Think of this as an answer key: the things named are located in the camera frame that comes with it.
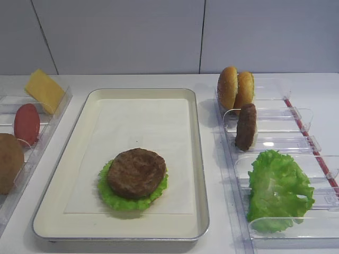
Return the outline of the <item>rear bun half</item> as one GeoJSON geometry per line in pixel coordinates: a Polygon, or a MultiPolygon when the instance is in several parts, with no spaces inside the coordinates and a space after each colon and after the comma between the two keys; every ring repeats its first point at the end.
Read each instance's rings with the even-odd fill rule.
{"type": "Polygon", "coordinates": [[[238,115],[242,106],[252,103],[254,97],[254,76],[245,71],[238,75],[238,93],[236,95],[233,109],[238,115]]]}

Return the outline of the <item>front bun half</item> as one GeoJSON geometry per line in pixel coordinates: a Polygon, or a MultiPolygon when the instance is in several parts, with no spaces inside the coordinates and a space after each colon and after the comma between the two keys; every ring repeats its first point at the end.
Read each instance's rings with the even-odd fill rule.
{"type": "Polygon", "coordinates": [[[237,68],[226,67],[219,75],[217,85],[217,95],[219,102],[224,108],[231,110],[234,107],[236,95],[238,93],[237,68]]]}

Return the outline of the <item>clear left acrylic rack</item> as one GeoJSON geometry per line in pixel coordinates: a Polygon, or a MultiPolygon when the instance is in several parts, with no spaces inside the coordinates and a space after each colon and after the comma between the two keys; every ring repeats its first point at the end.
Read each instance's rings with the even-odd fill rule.
{"type": "Polygon", "coordinates": [[[32,146],[23,148],[24,163],[22,169],[14,179],[14,187],[8,194],[1,195],[1,233],[5,230],[71,99],[71,88],[67,87],[55,113],[50,115],[44,110],[41,103],[28,95],[9,95],[4,91],[1,91],[2,133],[14,133],[14,118],[16,112],[24,104],[33,104],[36,107],[40,118],[40,130],[37,142],[32,146]]]}

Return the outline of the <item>white paper tray liner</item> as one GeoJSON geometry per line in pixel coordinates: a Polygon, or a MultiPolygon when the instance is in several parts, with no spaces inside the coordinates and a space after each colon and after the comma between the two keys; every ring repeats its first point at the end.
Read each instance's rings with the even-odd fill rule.
{"type": "Polygon", "coordinates": [[[167,165],[167,188],[147,214],[192,214],[191,130],[185,99],[101,99],[83,112],[74,131],[78,179],[66,213],[106,213],[97,188],[103,166],[119,153],[144,148],[167,165]]]}

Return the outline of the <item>bun half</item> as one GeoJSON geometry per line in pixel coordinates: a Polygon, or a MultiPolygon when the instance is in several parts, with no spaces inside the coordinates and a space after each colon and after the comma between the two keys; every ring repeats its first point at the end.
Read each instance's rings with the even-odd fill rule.
{"type": "Polygon", "coordinates": [[[238,93],[237,68],[226,67],[219,75],[217,85],[217,95],[219,102],[224,108],[231,110],[234,107],[236,95],[238,93]]]}
{"type": "Polygon", "coordinates": [[[242,106],[252,103],[254,97],[254,76],[245,71],[238,75],[238,93],[236,95],[233,109],[238,115],[242,106]]]}

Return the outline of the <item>meat patty on tray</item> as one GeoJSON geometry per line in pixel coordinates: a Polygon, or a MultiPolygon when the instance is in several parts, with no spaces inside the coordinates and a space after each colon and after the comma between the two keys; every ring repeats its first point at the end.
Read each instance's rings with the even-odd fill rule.
{"type": "Polygon", "coordinates": [[[128,199],[149,196],[160,185],[166,163],[157,153],[134,148],[118,154],[108,170],[108,186],[117,195],[128,199]]]}

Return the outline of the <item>red tomato slice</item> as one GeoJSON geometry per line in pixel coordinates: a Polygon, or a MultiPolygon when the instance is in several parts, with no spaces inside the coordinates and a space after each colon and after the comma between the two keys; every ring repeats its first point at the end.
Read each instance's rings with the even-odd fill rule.
{"type": "Polygon", "coordinates": [[[40,118],[33,104],[24,104],[16,112],[14,135],[23,147],[32,146],[38,140],[40,118]]]}

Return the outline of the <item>clear acrylic rack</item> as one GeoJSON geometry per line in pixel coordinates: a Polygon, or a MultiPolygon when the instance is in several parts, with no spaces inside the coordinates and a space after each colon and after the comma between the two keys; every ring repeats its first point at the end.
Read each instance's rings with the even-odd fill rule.
{"type": "Polygon", "coordinates": [[[71,88],[67,87],[55,113],[50,115],[44,110],[41,103],[28,95],[9,95],[4,91],[1,91],[2,133],[14,133],[14,118],[16,112],[24,104],[33,104],[36,107],[40,118],[40,130],[37,142],[32,146],[23,148],[24,163],[22,169],[14,179],[14,187],[8,194],[1,195],[1,233],[5,230],[71,99],[71,88]]]}
{"type": "Polygon", "coordinates": [[[291,102],[286,80],[255,81],[253,103],[257,131],[248,151],[235,145],[235,110],[215,102],[224,161],[222,184],[237,253],[299,253],[338,247],[338,154],[325,153],[309,129],[314,113],[291,102]],[[314,189],[314,204],[302,217],[261,217],[247,220],[251,187],[248,172],[257,156],[267,150],[288,154],[304,171],[314,189]]]}

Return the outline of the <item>clear right acrylic rack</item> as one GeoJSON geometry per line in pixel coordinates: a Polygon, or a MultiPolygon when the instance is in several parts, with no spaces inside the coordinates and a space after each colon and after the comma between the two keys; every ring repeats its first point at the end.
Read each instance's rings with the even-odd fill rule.
{"type": "Polygon", "coordinates": [[[215,102],[224,161],[222,184],[237,253],[299,253],[338,247],[338,154],[325,153],[309,129],[314,113],[291,102],[286,80],[255,81],[253,103],[257,131],[248,151],[235,145],[235,110],[215,102]],[[257,156],[267,150],[288,154],[304,171],[314,189],[314,204],[302,217],[261,217],[247,220],[251,187],[248,172],[257,156]]]}

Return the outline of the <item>brown bun in left rack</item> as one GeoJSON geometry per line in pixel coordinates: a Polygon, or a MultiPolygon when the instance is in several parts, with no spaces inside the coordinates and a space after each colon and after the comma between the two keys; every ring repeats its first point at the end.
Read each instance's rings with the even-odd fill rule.
{"type": "Polygon", "coordinates": [[[21,144],[12,134],[1,133],[1,195],[7,195],[24,163],[21,144]]]}

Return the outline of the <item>orange cheese slice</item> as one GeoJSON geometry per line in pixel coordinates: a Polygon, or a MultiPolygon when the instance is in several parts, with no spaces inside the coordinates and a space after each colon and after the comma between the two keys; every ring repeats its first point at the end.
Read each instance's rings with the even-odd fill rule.
{"type": "Polygon", "coordinates": [[[31,74],[24,90],[51,115],[55,113],[65,94],[65,91],[41,69],[31,74]]]}

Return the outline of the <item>cream metal tray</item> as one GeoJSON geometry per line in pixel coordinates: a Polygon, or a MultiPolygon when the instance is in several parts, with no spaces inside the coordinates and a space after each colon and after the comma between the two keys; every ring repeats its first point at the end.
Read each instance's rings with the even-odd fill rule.
{"type": "Polygon", "coordinates": [[[196,241],[209,227],[197,100],[187,88],[102,88],[89,93],[32,222],[43,239],[196,241]],[[168,185],[143,212],[101,199],[99,172],[144,148],[166,162],[168,185]]]}

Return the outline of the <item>lettuce leaf on tray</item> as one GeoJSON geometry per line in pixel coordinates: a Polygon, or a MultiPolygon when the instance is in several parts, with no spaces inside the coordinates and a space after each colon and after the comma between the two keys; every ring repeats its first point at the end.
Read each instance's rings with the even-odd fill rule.
{"type": "Polygon", "coordinates": [[[99,173],[99,182],[97,188],[102,201],[115,211],[144,211],[151,207],[153,201],[160,198],[163,191],[167,188],[168,174],[161,180],[158,187],[146,197],[140,199],[128,199],[117,195],[108,184],[108,172],[113,159],[108,161],[99,173]]]}

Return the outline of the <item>upright meat patty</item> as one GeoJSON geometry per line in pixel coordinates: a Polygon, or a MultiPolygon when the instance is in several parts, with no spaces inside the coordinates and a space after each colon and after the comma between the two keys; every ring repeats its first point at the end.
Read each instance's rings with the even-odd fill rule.
{"type": "Polygon", "coordinates": [[[253,103],[241,107],[237,122],[235,145],[241,151],[248,151],[256,133],[256,107],[253,103]]]}

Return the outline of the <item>lettuce leaf in rack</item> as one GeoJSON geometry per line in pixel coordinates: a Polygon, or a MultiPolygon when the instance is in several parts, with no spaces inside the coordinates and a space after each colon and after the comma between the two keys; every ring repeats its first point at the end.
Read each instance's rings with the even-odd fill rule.
{"type": "Polygon", "coordinates": [[[261,152],[248,172],[249,211],[247,221],[262,233],[275,233],[303,222],[315,200],[314,188],[290,155],[274,150],[261,152]]]}

